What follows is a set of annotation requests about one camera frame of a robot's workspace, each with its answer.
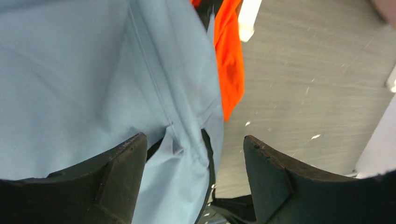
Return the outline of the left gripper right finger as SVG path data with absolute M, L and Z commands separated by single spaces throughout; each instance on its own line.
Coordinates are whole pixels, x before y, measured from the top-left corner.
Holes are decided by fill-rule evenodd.
M 248 135 L 246 171 L 259 224 L 393 224 L 396 173 L 357 179 L 315 168 Z

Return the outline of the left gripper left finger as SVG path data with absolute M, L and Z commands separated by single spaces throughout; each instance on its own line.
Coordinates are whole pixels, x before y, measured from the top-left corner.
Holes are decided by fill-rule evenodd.
M 0 182 L 3 224 L 129 224 L 147 156 L 139 133 L 116 147 L 49 174 Z

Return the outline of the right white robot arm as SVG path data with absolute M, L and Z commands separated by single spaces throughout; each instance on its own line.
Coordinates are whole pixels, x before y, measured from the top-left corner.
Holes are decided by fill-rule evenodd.
M 393 97 L 359 158 L 355 170 L 363 179 L 396 169 L 396 98 Z

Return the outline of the blue student backpack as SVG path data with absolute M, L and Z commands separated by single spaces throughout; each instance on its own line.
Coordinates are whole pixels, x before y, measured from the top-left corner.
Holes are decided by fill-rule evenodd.
M 131 224 L 199 223 L 224 137 L 214 18 L 188 0 L 1 1 L 0 181 L 143 133 Z

